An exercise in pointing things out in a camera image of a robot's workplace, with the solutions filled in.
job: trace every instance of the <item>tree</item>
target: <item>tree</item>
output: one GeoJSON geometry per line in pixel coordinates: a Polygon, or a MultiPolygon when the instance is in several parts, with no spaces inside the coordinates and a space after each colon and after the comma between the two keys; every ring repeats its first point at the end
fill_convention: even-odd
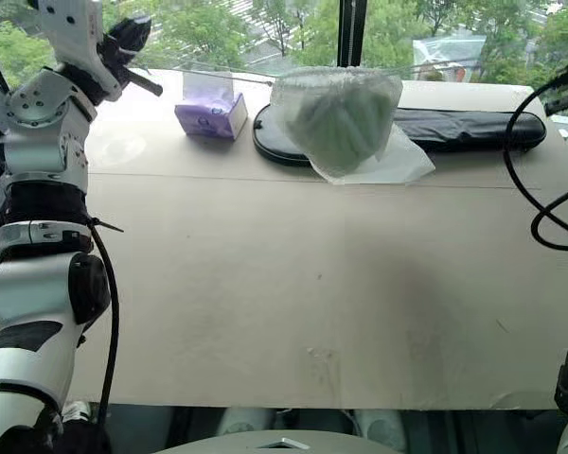
{"type": "Polygon", "coordinates": [[[43,66],[54,64],[47,40],[28,36],[9,21],[0,24],[0,67],[11,88],[31,79],[43,66]]]}
{"type": "Polygon", "coordinates": [[[417,19],[417,4],[405,0],[377,0],[369,7],[364,29],[362,60],[370,67],[412,65],[415,39],[429,34],[417,19]]]}
{"type": "MultiPolygon", "coordinates": [[[[411,65],[412,40],[424,38],[429,33],[429,28],[417,18],[416,11],[417,5],[413,1],[374,0],[369,3],[364,26],[363,64],[370,67],[411,65]]],[[[338,30],[338,0],[322,0],[307,18],[303,31],[307,45],[295,52],[296,60],[305,65],[334,64],[338,30]]]]}
{"type": "Polygon", "coordinates": [[[154,32],[133,64],[172,69],[200,61],[243,67],[240,55],[250,42],[250,33],[248,25],[229,11],[227,3],[217,0],[184,0],[176,5],[160,0],[106,3],[104,24],[123,17],[151,15],[154,32]]]}
{"type": "Polygon", "coordinates": [[[321,0],[293,34],[294,60],[306,66],[331,66],[337,61],[339,0],[321,0]]]}
{"type": "Polygon", "coordinates": [[[525,48],[535,34],[530,6],[519,0],[467,0],[464,16],[467,27],[486,35],[482,66],[472,81],[525,84],[527,79],[525,48]]]}
{"type": "Polygon", "coordinates": [[[453,16],[456,2],[454,0],[418,0],[417,16],[429,22],[431,34],[437,31],[453,16]]]}
{"type": "Polygon", "coordinates": [[[288,11],[286,0],[253,0],[251,14],[282,57],[286,57],[293,27],[293,16],[288,11]]]}
{"type": "Polygon", "coordinates": [[[565,9],[549,16],[536,44],[528,77],[533,87],[543,85],[568,64],[568,4],[565,9]]]}
{"type": "Polygon", "coordinates": [[[39,23],[35,14],[30,14],[34,9],[25,0],[2,0],[0,1],[0,23],[10,21],[19,26],[31,22],[39,23]]]}
{"type": "Polygon", "coordinates": [[[301,50],[305,49],[305,21],[311,14],[310,0],[294,0],[293,3],[293,18],[295,24],[298,26],[297,41],[301,46],[301,50]]]}

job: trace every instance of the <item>table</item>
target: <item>table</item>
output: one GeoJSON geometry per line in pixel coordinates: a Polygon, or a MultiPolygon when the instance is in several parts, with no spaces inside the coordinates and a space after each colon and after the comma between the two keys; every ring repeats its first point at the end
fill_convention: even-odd
{"type": "MultiPolygon", "coordinates": [[[[499,154],[438,156],[410,185],[333,186],[255,152],[269,87],[236,83],[249,121],[229,143],[185,136],[181,74],[153,74],[163,97],[128,88],[87,141],[89,210],[125,231],[102,233],[121,300],[113,402],[554,407],[568,253],[530,238],[534,212],[499,154]]],[[[407,82],[400,106],[513,110],[527,93],[407,82]]],[[[568,149],[548,129],[518,162],[544,200],[568,189],[568,149]]],[[[73,398],[98,399],[109,323],[79,350],[73,398]]]]}

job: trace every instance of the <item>window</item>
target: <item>window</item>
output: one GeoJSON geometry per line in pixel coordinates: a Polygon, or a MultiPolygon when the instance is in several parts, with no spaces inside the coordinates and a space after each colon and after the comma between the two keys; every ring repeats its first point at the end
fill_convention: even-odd
{"type": "Polygon", "coordinates": [[[367,0],[362,63],[404,79],[538,87],[568,64],[568,0],[367,0]]]}
{"type": "MultiPolygon", "coordinates": [[[[403,79],[537,87],[568,64],[568,0],[103,0],[103,11],[106,29],[152,16],[135,61],[148,68],[277,76],[361,51],[355,62],[405,68],[403,79]],[[339,45],[341,5],[359,12],[339,45]]],[[[0,62],[12,86],[54,64],[23,0],[0,1],[0,62]]]]}
{"type": "Polygon", "coordinates": [[[299,65],[336,64],[338,0],[123,0],[104,22],[149,13],[153,33],[136,59],[152,68],[243,70],[277,76],[299,65]]]}

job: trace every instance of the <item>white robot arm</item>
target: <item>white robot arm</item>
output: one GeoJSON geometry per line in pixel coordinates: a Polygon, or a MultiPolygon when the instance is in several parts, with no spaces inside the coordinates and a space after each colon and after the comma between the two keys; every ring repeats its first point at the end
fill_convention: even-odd
{"type": "Polygon", "coordinates": [[[89,254],[84,141],[102,100],[133,81],[161,88],[126,64],[151,20],[103,33],[100,0],[40,0],[59,66],[9,93],[6,211],[0,227],[0,453],[51,452],[83,332],[110,303],[103,261],[89,254]]]}

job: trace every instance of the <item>purple tissue box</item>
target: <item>purple tissue box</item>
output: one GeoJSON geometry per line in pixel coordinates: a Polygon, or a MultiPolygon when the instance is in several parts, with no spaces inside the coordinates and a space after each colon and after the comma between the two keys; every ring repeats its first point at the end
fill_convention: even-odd
{"type": "Polygon", "coordinates": [[[248,116],[242,93],[238,94],[233,106],[222,101],[185,99],[174,106],[174,114],[187,134],[231,140],[236,140],[248,116]]]}

